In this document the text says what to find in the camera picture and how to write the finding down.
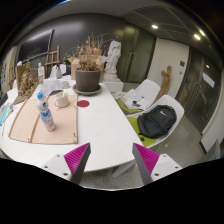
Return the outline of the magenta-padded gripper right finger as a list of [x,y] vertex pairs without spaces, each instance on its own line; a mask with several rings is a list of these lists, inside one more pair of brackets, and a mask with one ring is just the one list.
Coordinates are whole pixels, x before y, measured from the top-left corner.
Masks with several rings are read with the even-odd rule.
[[182,169],[182,167],[167,154],[159,155],[137,143],[133,144],[132,153],[135,157],[144,185]]

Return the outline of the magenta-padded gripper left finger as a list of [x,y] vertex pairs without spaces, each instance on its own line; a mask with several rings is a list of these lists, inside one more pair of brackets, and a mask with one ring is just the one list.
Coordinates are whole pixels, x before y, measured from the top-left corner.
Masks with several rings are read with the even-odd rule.
[[81,181],[87,160],[91,153],[91,145],[86,143],[66,153],[56,154],[42,168],[56,176],[76,185]]

